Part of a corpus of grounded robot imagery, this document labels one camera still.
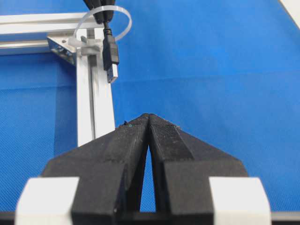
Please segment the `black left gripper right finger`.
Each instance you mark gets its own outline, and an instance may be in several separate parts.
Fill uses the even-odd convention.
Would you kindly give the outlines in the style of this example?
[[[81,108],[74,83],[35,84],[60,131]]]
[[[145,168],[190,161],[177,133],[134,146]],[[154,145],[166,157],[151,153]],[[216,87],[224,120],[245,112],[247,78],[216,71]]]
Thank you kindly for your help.
[[[156,209],[171,225],[269,225],[270,204],[243,163],[149,116]]]

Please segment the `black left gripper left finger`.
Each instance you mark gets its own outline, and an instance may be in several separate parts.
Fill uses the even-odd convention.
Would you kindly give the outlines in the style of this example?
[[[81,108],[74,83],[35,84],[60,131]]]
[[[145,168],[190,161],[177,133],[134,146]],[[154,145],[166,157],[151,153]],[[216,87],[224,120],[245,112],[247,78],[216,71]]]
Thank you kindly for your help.
[[[114,225],[141,204],[149,115],[51,159],[27,181],[17,225]]]

